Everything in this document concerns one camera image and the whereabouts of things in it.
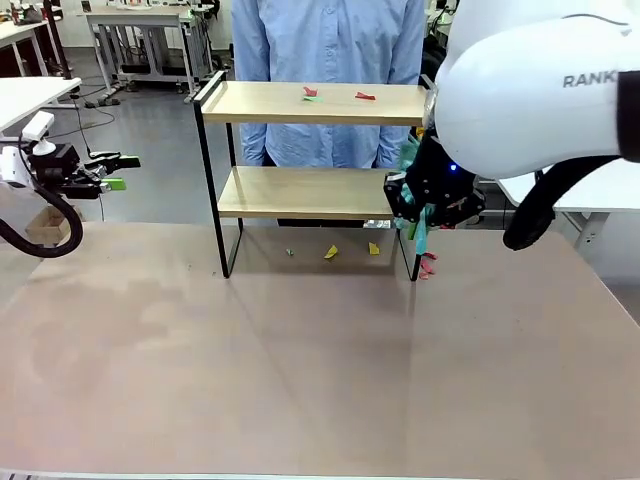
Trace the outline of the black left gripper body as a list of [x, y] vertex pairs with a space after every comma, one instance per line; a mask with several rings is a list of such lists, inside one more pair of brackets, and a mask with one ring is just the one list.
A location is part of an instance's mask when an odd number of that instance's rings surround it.
[[52, 153], [32, 153], [28, 160], [37, 182], [46, 190], [71, 200], [99, 198], [99, 181], [85, 171], [73, 145], [55, 145]]

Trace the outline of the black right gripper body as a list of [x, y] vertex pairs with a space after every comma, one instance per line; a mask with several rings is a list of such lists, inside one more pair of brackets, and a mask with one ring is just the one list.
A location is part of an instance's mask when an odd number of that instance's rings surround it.
[[398, 168], [385, 175], [383, 191], [393, 216], [428, 227], [453, 228], [484, 211], [485, 195], [476, 175], [445, 152], [436, 137], [411, 136], [402, 146]]

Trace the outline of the teal microfibre duster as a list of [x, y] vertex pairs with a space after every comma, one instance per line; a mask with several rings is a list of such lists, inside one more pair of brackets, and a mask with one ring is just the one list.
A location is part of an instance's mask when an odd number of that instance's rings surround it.
[[[400, 156], [398, 159], [397, 168], [401, 172], [406, 172], [408, 167], [413, 163], [415, 156], [418, 152], [420, 142], [413, 136], [408, 137], [408, 141], [402, 146]], [[424, 255], [427, 253], [427, 238], [429, 233], [429, 227], [427, 222], [431, 216], [433, 208], [425, 205], [420, 212], [419, 220], [417, 221], [418, 227], [414, 241], [416, 242], [416, 253], [418, 255]]]

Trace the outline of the person's left forearm blue sleeve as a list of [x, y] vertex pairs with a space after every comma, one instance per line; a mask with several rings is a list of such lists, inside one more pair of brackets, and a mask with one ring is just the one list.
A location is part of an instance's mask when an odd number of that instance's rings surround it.
[[377, 168], [392, 168], [397, 164], [402, 146], [408, 141], [410, 128], [406, 126], [381, 126], [379, 135]]

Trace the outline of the person's right forearm blue sleeve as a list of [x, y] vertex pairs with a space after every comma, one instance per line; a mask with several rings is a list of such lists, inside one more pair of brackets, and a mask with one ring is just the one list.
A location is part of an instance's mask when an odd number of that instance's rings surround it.
[[243, 123], [240, 125], [242, 155], [246, 165], [263, 165], [266, 152], [266, 133], [266, 124]]

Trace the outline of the black-framed wooden two-tier shelf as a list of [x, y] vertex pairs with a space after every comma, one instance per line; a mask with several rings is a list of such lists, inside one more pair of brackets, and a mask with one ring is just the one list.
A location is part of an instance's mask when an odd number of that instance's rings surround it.
[[[322, 103], [303, 101], [304, 87], [318, 90]], [[356, 99], [357, 92], [375, 101]], [[216, 72], [193, 99], [219, 252], [220, 270], [229, 278], [240, 244], [227, 247], [221, 221], [246, 219], [385, 220], [392, 211], [383, 192], [384, 169], [275, 168], [240, 166], [229, 154], [230, 174], [216, 190], [206, 126], [225, 126], [227, 144], [236, 124], [381, 125], [419, 127], [428, 80], [417, 85], [318, 82], [258, 82], [228, 79]]]

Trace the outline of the open brown cardboard box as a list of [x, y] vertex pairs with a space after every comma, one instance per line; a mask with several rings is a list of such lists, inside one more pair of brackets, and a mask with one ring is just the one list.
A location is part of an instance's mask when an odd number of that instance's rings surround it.
[[70, 232], [69, 222], [53, 206], [43, 208], [25, 229], [28, 240], [36, 245], [55, 246]]

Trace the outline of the dark bag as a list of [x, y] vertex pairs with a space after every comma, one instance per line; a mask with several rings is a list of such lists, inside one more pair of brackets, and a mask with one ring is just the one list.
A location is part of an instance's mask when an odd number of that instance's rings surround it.
[[433, 39], [425, 39], [423, 42], [421, 73], [431, 81], [434, 81], [445, 58], [445, 48]]

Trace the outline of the white background desk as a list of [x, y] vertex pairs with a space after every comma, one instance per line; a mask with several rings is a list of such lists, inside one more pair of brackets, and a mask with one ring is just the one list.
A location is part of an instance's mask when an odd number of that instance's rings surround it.
[[[20, 50], [21, 44], [31, 48], [31, 56], [36, 61], [35, 70], [31, 69], [30, 57], [23, 56], [25, 51]], [[9, 21], [0, 23], [0, 77], [13, 74], [48, 77], [52, 76], [54, 64], [57, 64], [57, 55], [47, 21], [20, 26]]]

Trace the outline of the grey metal workbench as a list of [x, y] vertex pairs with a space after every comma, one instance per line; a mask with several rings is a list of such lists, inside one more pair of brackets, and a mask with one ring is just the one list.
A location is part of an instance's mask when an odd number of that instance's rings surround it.
[[159, 82], [176, 85], [190, 102], [214, 70], [209, 22], [198, 8], [95, 6], [83, 16], [107, 96]]

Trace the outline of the white side table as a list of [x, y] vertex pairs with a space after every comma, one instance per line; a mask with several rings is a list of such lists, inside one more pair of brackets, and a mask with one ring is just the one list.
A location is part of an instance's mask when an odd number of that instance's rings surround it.
[[580, 242], [587, 242], [617, 210], [640, 210], [640, 163], [616, 156], [547, 161], [492, 161], [478, 174], [497, 181], [516, 211], [503, 243], [518, 251], [532, 246], [549, 228], [555, 212], [581, 213]]

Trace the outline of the person in blue shirt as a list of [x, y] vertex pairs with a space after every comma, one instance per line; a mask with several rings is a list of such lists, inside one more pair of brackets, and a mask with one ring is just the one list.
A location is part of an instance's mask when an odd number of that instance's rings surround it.
[[[232, 0], [239, 81], [415, 85], [425, 0]], [[266, 124], [263, 167], [377, 168], [378, 125]]]

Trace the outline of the white table with black post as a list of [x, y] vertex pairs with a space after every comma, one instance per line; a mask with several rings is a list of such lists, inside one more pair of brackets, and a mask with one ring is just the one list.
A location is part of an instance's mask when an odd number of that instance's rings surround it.
[[0, 132], [79, 87], [81, 83], [80, 78], [0, 78]]

